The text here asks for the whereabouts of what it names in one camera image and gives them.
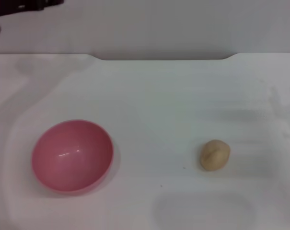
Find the plastic bowl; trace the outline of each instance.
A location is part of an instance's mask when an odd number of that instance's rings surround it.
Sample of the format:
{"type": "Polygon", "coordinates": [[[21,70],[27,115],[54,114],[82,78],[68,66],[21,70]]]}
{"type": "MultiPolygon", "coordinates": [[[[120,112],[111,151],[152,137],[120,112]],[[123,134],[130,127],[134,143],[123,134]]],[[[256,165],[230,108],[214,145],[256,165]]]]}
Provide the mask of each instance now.
{"type": "Polygon", "coordinates": [[[78,195],[93,189],[108,172],[113,144],[97,124],[71,120],[50,128],[32,153],[37,179],[54,192],[78,195]]]}

